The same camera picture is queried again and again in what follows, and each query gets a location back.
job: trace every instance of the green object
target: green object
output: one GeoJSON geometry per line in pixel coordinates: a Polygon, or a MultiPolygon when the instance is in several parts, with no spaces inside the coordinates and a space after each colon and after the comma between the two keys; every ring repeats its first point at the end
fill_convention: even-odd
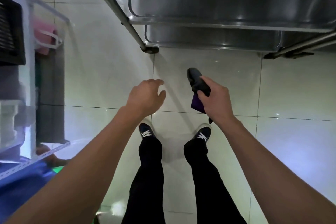
{"type": "Polygon", "coordinates": [[[55,173],[59,173],[61,170],[62,170],[63,167],[55,167],[53,168],[52,170],[55,172],[55,173]]]}

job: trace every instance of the foot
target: foot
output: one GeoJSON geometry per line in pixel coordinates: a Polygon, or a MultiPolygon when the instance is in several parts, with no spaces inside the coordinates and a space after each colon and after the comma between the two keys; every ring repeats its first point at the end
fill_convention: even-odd
{"type": "Polygon", "coordinates": [[[141,123],[139,125],[139,130],[140,130],[142,139],[148,136],[153,136],[156,138],[156,136],[154,135],[153,129],[146,123],[141,123]]]}
{"type": "Polygon", "coordinates": [[[211,128],[206,126],[203,127],[204,125],[201,126],[201,128],[197,131],[196,135],[193,137],[193,139],[195,138],[200,138],[202,140],[204,140],[205,142],[207,142],[210,138],[211,135],[211,128]]]}

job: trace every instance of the leg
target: leg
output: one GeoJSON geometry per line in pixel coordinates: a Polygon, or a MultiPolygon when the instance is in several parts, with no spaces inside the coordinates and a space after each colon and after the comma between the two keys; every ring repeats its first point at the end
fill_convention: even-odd
{"type": "Polygon", "coordinates": [[[184,155],[191,166],[195,183],[197,223],[217,223],[229,220],[230,223],[246,224],[219,175],[216,167],[208,160],[206,142],[211,130],[198,131],[184,146],[184,155]]]}
{"type": "Polygon", "coordinates": [[[141,133],[141,136],[143,137],[139,147],[141,166],[129,191],[122,224],[164,224],[162,145],[151,129],[150,133],[145,136],[141,133]]]}

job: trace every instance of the white shoelace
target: white shoelace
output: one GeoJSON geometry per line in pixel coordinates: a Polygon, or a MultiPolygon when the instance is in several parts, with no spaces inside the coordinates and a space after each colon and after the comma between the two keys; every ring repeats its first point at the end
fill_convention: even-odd
{"type": "Polygon", "coordinates": [[[145,137],[145,136],[151,136],[152,134],[151,134],[151,132],[149,131],[149,130],[147,130],[147,131],[145,131],[145,132],[143,132],[143,133],[141,133],[142,134],[142,137],[145,137]]]}
{"type": "Polygon", "coordinates": [[[202,134],[202,133],[199,133],[199,135],[197,136],[197,138],[201,138],[204,141],[207,141],[207,137],[204,134],[202,134]]]}

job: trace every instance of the pink bag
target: pink bag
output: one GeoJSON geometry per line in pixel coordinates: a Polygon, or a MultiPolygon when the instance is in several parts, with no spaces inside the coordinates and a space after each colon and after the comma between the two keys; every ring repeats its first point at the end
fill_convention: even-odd
{"type": "Polygon", "coordinates": [[[63,40],[57,35],[57,28],[54,24],[49,24],[34,17],[33,28],[36,52],[48,55],[49,49],[57,49],[63,44],[63,40]]]}

